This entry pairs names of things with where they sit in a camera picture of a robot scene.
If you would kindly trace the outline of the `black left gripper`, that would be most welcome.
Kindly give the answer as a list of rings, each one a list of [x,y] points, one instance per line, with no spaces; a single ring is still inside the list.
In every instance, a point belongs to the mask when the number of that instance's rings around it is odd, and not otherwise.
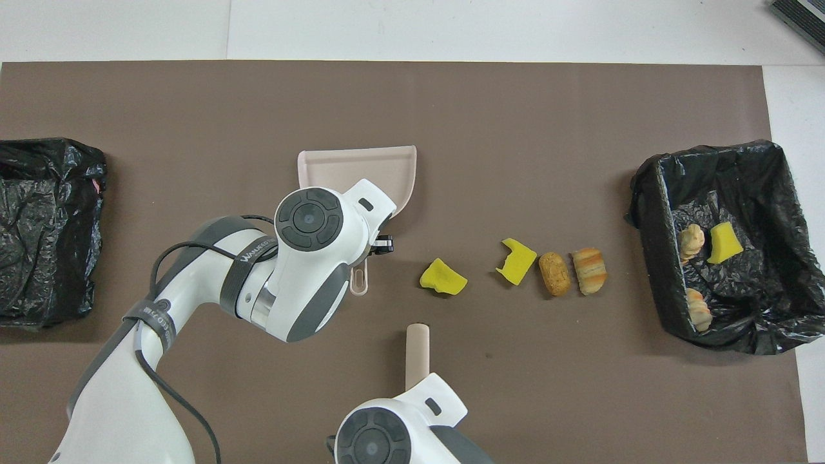
[[[390,218],[385,218],[380,225],[375,229],[374,236],[376,237],[375,241],[369,246],[369,255],[388,255],[389,253],[394,252],[394,237],[393,236],[378,236],[383,230],[386,225],[389,223]]]

